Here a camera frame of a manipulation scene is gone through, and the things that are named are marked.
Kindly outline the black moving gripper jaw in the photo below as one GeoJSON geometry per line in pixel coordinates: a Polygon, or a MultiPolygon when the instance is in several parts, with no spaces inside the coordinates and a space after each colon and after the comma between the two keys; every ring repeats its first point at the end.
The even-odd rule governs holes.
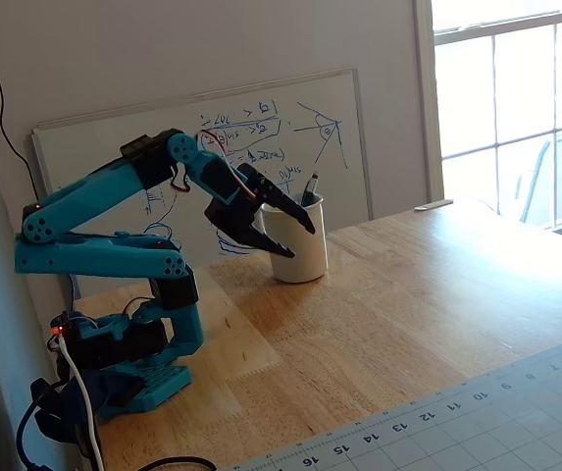
{"type": "Polygon", "coordinates": [[[296,220],[310,234],[313,235],[316,232],[307,211],[284,194],[274,183],[263,176],[256,177],[254,182],[254,193],[258,203],[281,210],[296,220]]]}

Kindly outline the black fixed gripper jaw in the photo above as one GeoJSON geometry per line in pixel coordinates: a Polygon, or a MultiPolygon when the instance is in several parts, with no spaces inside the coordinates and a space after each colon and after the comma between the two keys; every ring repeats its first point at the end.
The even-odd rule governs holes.
{"type": "Polygon", "coordinates": [[[295,253],[291,249],[272,240],[265,233],[259,232],[256,228],[241,230],[238,234],[238,242],[285,258],[295,257],[295,253]]]}

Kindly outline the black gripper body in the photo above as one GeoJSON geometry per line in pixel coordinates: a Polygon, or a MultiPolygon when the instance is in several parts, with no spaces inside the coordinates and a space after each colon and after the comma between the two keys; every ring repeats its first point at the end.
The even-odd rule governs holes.
{"type": "Polygon", "coordinates": [[[225,162],[210,162],[203,182],[211,188],[212,200],[204,211],[207,219],[242,245],[264,246],[264,235],[254,226],[261,202],[253,202],[238,184],[225,162]]]}

